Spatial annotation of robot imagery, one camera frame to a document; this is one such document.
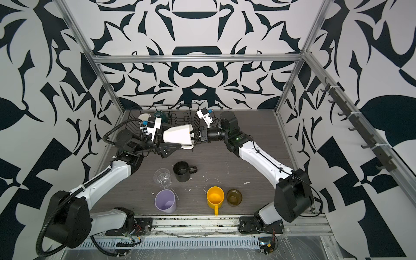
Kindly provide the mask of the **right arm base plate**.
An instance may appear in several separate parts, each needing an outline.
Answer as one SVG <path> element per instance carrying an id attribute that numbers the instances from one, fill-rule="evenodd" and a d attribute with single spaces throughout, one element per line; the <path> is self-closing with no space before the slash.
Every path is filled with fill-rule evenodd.
<path id="1" fill-rule="evenodd" d="M 243 235 L 251 234 L 283 234 L 283 221 L 276 221 L 272 224 L 264 224 L 259 217 L 239 217 L 238 232 Z"/>

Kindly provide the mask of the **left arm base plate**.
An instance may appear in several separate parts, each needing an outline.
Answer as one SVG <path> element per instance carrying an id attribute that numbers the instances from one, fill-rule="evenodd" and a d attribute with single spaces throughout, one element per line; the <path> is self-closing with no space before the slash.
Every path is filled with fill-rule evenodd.
<path id="1" fill-rule="evenodd" d="M 140 217 L 129 219 L 127 223 L 120 229 L 108 230 L 105 232 L 106 236 L 122 236 L 125 233 L 129 233 L 134 236 L 146 235 L 152 230 L 153 218 Z"/>

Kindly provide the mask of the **green mug white inside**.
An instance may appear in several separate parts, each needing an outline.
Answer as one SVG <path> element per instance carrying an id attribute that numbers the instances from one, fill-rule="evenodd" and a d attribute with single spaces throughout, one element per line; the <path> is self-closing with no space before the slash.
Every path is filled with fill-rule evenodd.
<path id="1" fill-rule="evenodd" d="M 167 115 L 162 110 L 156 110 L 154 116 L 160 118 L 163 123 L 168 123 Z"/>

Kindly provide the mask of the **lilac plastic cup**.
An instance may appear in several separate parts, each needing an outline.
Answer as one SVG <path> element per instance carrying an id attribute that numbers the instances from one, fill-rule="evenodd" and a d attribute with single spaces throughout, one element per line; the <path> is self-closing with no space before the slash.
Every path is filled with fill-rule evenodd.
<path id="1" fill-rule="evenodd" d="M 177 208 L 176 195 L 169 189 L 162 190 L 156 195 L 154 204 L 158 210 L 164 213 L 174 213 Z"/>

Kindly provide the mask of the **olive tinted glass cup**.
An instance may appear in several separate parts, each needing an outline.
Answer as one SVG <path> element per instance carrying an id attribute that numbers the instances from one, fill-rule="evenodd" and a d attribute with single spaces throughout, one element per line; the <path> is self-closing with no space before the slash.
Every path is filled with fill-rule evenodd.
<path id="1" fill-rule="evenodd" d="M 242 194 L 237 189 L 230 189 L 226 194 L 226 201 L 231 207 L 239 206 L 242 202 Z"/>

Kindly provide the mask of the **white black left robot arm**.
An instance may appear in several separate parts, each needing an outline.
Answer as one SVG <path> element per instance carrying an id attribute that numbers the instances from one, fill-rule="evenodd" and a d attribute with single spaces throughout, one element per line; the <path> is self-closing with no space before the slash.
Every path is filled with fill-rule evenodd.
<path id="1" fill-rule="evenodd" d="M 167 158 L 174 151 L 193 145 L 192 131 L 192 125 L 173 126 L 160 118 L 128 119 L 108 131 L 102 139 L 118 148 L 118 156 L 91 180 L 51 197 L 36 241 L 38 256 L 49 257 L 64 248 L 76 248 L 86 238 L 94 241 L 95 235 L 106 231 L 130 236 L 135 224 L 133 211 L 122 207 L 99 213 L 90 213 L 90 210 L 139 169 L 145 152 L 154 151 Z"/>

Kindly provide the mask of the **clear glass cup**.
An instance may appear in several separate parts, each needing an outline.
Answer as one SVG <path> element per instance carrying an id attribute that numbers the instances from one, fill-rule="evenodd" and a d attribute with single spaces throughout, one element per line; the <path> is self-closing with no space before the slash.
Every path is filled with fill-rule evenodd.
<path id="1" fill-rule="evenodd" d="M 159 169 L 153 176 L 154 182 L 163 189 L 167 189 L 171 186 L 171 172 L 168 169 Z"/>

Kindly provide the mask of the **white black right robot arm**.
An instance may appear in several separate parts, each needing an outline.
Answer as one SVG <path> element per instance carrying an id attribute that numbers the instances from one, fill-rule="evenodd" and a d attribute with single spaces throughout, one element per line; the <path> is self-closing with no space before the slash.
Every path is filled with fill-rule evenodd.
<path id="1" fill-rule="evenodd" d="M 217 127 L 212 125 L 214 119 L 210 113 L 205 108 L 197 111 L 198 118 L 204 121 L 198 140 L 203 143 L 223 141 L 230 152 L 252 165 L 275 189 L 274 201 L 253 215 L 257 232 L 277 231 L 283 222 L 293 222 L 314 205 L 314 195 L 318 192 L 303 170 L 293 170 L 267 154 L 251 135 L 240 130 L 233 112 L 221 113 Z"/>

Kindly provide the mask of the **black wire dish rack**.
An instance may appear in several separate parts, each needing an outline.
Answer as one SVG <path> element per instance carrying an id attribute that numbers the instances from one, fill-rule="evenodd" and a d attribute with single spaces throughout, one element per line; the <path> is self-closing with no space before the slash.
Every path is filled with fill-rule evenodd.
<path id="1" fill-rule="evenodd" d="M 168 123 L 161 123 L 161 129 L 156 133 L 156 139 L 153 142 L 156 143 L 165 143 L 163 141 L 163 133 L 165 130 L 168 130 L 174 126 L 180 125 L 188 125 L 191 124 L 193 126 L 194 133 L 193 140 L 195 141 L 194 146 L 196 146 L 199 142 L 199 129 L 201 125 L 204 125 L 204 120 L 199 119 L 197 115 L 197 111 L 201 110 L 203 107 L 196 103 L 190 104 L 178 104 L 178 105 L 152 105 L 152 106 L 133 106 L 132 108 L 127 110 L 126 119 L 138 119 L 138 116 L 143 113 L 149 113 L 151 118 L 154 119 L 155 111 L 163 111 L 167 115 Z M 126 129 L 132 131 L 134 134 L 144 137 L 145 139 L 151 139 L 150 136 L 147 136 L 143 130 L 143 124 L 135 121 L 127 123 Z"/>

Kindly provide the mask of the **white mug red inside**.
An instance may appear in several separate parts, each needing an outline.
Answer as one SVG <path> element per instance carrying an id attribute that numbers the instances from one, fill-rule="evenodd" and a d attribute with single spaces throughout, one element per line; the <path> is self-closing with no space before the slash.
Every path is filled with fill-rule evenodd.
<path id="1" fill-rule="evenodd" d="M 147 122 L 151 115 L 149 113 L 143 113 L 138 116 L 138 119 L 141 121 L 142 124 L 147 125 Z"/>

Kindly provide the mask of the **cream white ceramic mug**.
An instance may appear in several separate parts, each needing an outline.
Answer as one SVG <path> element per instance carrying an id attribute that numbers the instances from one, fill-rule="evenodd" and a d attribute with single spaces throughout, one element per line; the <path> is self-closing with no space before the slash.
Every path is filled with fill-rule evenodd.
<path id="1" fill-rule="evenodd" d="M 182 149 L 190 150 L 193 149 L 195 141 L 193 140 L 194 133 L 193 126 L 191 124 L 188 125 L 180 125 L 174 126 L 165 130 L 162 138 L 165 143 L 171 144 L 181 144 Z"/>

